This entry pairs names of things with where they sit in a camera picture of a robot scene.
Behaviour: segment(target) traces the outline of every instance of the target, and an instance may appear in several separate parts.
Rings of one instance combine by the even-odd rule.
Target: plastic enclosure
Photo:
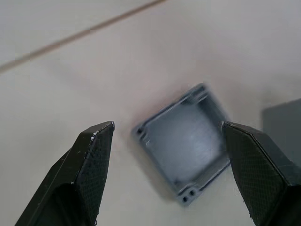
[[[227,117],[204,84],[136,126],[132,134],[189,205],[228,165],[221,125]]]

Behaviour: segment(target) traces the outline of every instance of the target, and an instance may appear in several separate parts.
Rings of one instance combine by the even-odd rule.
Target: white surface
[[[1,35],[19,52],[0,64],[119,16],[151,0],[1,0]]]
[[[299,6],[169,0],[1,75],[3,225],[81,131],[114,120],[99,224],[252,226],[230,168],[181,208],[129,132],[204,81],[233,121],[256,128],[263,108],[300,98]]]

